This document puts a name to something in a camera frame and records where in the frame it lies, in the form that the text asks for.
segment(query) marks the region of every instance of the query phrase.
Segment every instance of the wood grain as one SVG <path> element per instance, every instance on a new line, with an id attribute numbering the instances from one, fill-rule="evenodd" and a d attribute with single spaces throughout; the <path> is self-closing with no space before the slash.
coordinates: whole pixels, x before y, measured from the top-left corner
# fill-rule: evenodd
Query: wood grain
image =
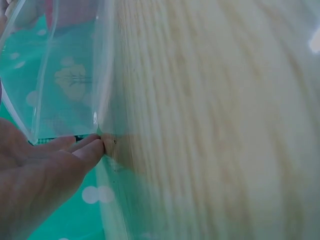
<path id="1" fill-rule="evenodd" d="M 114 6 L 114 78 L 100 128 L 108 153 L 149 184 L 136 184 L 141 223 L 166 240 L 320 239 L 320 60 L 308 47 L 319 22 L 310 5 Z M 112 239 L 137 239 L 129 225 Z"/>

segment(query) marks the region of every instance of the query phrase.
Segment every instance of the hand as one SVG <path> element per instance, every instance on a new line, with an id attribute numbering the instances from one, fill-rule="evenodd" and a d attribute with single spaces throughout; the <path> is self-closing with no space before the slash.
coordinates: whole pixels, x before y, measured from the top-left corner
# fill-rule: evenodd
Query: hand
<path id="1" fill-rule="evenodd" d="M 0 239 L 27 239 L 77 191 L 103 154 L 98 135 L 76 144 L 74 137 L 61 137 L 32 146 L 0 118 Z"/>

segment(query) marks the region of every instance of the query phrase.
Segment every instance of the white polka dot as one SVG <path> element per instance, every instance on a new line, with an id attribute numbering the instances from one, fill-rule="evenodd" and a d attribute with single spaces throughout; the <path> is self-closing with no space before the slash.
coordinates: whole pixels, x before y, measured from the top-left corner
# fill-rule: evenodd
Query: white polka dot
<path id="1" fill-rule="evenodd" d="M 69 67 L 75 64 L 74 58 L 72 56 L 65 56 L 60 61 L 61 65 L 64 67 Z"/>
<path id="2" fill-rule="evenodd" d="M 98 189 L 95 186 L 87 186 L 82 191 L 82 199 L 87 204 L 95 204 L 99 201 Z"/>
<path id="3" fill-rule="evenodd" d="M 14 52 L 14 53 L 11 53 L 11 54 L 10 54 L 10 59 L 14 60 L 14 59 L 17 59 L 19 56 L 20 56 L 19 53 Z"/>
<path id="4" fill-rule="evenodd" d="M 98 187 L 99 201 L 102 203 L 110 203 L 115 199 L 115 193 L 110 187 L 100 186 Z"/>
<path id="5" fill-rule="evenodd" d="M 37 92 L 32 91 L 26 96 L 25 101 L 29 106 L 36 107 L 37 106 L 37 98 L 38 98 Z"/>
<path id="6" fill-rule="evenodd" d="M 26 64 L 26 61 L 19 62 L 17 65 L 14 66 L 15 69 L 22 68 Z"/>
<path id="7" fill-rule="evenodd" d="M 36 34 L 39 35 L 39 36 L 43 36 L 47 33 L 47 31 L 45 29 L 41 29 L 39 30 Z"/>

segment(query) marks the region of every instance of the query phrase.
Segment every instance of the transparent plastic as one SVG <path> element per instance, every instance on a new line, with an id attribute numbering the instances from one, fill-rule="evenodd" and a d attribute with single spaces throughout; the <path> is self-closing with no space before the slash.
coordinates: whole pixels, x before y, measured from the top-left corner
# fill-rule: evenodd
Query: transparent plastic
<path id="1" fill-rule="evenodd" d="M 2 100 L 30 142 L 97 131 L 107 82 L 100 69 L 112 65 L 106 57 L 111 43 L 103 39 L 109 31 L 106 23 L 112 21 L 107 4 L 104 0 L 16 4 L 0 38 Z M 36 19 L 28 22 L 34 6 Z"/>

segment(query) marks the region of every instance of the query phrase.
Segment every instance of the light wood surface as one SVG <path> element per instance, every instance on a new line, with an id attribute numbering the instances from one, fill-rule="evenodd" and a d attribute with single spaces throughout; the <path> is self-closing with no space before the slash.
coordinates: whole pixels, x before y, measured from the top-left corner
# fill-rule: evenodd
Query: light wood surface
<path id="1" fill-rule="evenodd" d="M 100 128 L 159 239 L 320 239 L 315 3 L 116 1 Z M 138 239 L 117 211 L 112 239 Z"/>

